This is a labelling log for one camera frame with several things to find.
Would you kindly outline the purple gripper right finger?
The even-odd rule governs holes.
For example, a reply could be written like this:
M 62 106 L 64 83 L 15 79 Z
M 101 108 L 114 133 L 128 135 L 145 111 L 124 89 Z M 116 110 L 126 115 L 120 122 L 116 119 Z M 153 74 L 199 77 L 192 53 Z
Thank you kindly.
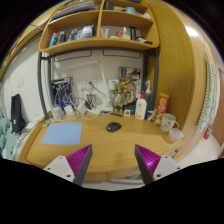
M 135 157 L 145 185 L 168 176 L 181 169 L 170 156 L 159 156 L 149 149 L 135 145 Z

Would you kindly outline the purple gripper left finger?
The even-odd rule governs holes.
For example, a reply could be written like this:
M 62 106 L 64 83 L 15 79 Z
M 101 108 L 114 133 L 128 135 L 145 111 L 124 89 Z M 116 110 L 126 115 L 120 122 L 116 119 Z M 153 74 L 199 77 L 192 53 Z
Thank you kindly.
M 81 186 L 92 155 L 92 145 L 87 145 L 68 156 L 59 155 L 44 170 Z

